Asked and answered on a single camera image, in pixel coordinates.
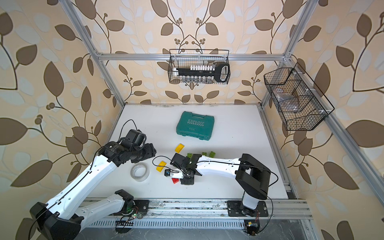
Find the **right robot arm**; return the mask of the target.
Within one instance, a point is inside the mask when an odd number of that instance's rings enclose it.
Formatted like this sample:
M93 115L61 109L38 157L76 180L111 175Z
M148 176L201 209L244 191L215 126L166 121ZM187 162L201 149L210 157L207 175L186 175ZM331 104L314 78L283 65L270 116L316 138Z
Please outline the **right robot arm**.
M242 205L255 210L268 198L272 171L249 154L235 159L217 159L201 154L190 158L176 153L171 159L175 170L165 170L165 177L179 179L182 185L193 185L195 176L215 175L234 179L245 191Z

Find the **red lego brick lower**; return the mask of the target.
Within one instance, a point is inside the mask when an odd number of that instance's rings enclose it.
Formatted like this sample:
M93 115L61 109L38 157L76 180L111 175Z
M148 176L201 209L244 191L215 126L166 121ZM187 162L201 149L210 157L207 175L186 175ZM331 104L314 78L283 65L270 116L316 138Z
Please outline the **red lego brick lower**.
M178 183L180 180L179 179L175 179L175 178L172 178L172 181L174 184Z

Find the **black socket set rail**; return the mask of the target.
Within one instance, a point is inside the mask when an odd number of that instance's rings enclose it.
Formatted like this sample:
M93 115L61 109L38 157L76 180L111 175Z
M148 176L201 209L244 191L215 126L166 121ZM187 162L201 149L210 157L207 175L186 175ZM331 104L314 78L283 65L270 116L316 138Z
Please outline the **black socket set rail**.
M181 76L190 80L226 83L231 74L228 63L213 63L212 65L194 65L184 68L173 68L173 76Z

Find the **yellow lego brick upper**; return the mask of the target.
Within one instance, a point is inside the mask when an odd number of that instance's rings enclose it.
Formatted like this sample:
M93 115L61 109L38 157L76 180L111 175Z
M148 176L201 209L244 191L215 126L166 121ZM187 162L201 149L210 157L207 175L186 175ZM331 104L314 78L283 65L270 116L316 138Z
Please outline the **yellow lego brick upper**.
M178 144L178 146L175 148L176 153L180 153L185 146L183 144Z

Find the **yellow lego brick lower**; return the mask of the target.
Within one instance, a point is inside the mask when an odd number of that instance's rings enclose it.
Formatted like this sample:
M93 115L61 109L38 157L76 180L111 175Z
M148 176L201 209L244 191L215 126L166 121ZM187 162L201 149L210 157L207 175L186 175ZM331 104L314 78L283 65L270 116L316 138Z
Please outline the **yellow lego brick lower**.
M167 165L166 162L161 161L161 162L157 165L156 170L157 170L158 172L161 172L161 171L165 168L166 165Z

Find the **green tool case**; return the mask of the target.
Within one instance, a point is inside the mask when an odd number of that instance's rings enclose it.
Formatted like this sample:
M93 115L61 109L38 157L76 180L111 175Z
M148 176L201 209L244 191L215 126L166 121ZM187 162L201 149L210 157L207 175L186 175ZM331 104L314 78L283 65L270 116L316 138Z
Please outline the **green tool case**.
M212 137L215 118L184 111L176 127L178 135L208 141Z

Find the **green lego brick right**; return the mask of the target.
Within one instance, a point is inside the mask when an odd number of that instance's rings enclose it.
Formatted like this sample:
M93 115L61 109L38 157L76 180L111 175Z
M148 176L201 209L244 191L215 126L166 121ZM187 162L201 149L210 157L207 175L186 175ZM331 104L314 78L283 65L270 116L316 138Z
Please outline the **green lego brick right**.
M214 158L215 156L216 156L216 153L215 153L215 152L211 151L211 152L209 153L209 157L210 157L210 158Z

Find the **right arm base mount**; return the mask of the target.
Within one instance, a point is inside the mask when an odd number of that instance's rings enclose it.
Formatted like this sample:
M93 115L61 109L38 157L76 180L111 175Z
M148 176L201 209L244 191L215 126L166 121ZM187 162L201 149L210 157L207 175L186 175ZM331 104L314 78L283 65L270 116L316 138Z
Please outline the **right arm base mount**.
M259 201L254 210L243 205L242 201L227 201L229 217L268 217L268 209L265 201Z

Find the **yellow lego brick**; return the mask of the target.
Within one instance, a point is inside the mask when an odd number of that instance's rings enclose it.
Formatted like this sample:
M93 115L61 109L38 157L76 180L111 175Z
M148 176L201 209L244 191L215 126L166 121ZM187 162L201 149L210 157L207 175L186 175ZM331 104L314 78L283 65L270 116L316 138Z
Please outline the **yellow lego brick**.
M183 144L178 144L178 146L175 148L176 153L180 153L185 146Z
M157 170L158 172L161 172L161 171L165 168L166 165L167 165L166 162L161 161L161 162L157 165L156 170Z

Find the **clear tape roll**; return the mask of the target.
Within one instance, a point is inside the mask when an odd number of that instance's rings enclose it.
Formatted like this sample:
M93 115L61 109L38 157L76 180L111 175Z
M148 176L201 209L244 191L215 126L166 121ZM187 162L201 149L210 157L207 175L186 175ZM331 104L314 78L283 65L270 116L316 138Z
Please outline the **clear tape roll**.
M150 170L145 163L137 163L131 168L130 174L136 182L143 182L149 177Z

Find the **clear plastic bag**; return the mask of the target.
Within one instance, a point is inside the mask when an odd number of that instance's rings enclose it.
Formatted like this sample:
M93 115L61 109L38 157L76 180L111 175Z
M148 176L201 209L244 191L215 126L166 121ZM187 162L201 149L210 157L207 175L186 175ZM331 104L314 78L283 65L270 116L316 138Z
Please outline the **clear plastic bag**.
M298 112L300 110L300 101L297 95L284 93L283 89L280 88L274 89L273 92L283 112Z

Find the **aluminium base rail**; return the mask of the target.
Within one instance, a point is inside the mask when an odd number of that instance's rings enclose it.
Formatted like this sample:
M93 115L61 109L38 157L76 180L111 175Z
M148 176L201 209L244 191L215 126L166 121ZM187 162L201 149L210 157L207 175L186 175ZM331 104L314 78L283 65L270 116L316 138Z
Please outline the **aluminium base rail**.
M242 210L237 200L227 199L148 199L142 204L136 199L139 207L139 218L158 219L254 219L261 220L312 220L309 205L304 200L273 199L266 200L255 210Z

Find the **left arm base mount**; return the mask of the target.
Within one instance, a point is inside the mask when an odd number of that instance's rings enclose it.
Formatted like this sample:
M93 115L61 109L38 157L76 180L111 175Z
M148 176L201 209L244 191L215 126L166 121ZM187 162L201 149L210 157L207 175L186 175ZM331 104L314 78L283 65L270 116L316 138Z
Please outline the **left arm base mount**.
M149 200L130 200L125 202L123 208L112 216L128 216L141 219L149 210Z

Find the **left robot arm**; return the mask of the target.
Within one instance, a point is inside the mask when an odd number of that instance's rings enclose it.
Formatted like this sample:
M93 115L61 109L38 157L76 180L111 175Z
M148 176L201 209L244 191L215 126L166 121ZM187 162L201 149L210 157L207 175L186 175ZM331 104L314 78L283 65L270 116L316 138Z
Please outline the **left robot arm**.
M83 229L108 215L137 213L134 197L124 190L97 203L80 205L120 165L155 157L155 147L146 140L141 131L130 130L118 142L109 142L97 150L92 163L72 183L47 203L38 202L31 208L33 223L27 239L38 230L48 240L73 240Z

